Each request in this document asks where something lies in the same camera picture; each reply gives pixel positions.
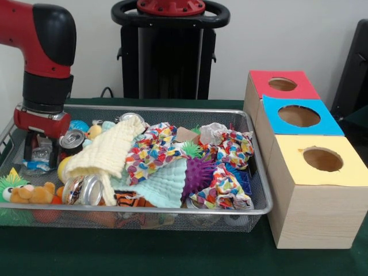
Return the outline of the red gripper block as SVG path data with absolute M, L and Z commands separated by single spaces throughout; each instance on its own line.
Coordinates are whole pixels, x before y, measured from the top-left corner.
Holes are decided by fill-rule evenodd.
M 58 138 L 68 131 L 71 116 L 68 113 L 42 114 L 26 110 L 22 105 L 17 105 L 14 110 L 13 120 L 15 125 L 29 131 L 25 138 L 24 160 L 32 160 L 34 132 L 43 133 L 50 138 L 52 151 L 49 156 L 49 167 L 55 169 L 58 165 L 59 144 Z

